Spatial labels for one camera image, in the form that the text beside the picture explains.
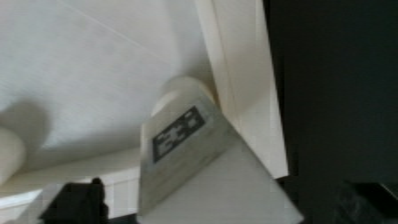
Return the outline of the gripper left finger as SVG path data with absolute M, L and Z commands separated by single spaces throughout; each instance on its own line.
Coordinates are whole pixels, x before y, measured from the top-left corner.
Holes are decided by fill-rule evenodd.
M 108 224 L 105 184 L 99 178 L 89 183 L 67 183 L 41 213 L 42 224 Z

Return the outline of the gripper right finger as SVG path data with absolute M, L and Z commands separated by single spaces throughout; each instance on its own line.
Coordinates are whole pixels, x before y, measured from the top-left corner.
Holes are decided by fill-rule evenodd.
M 343 182 L 332 224 L 398 224 L 398 182 Z

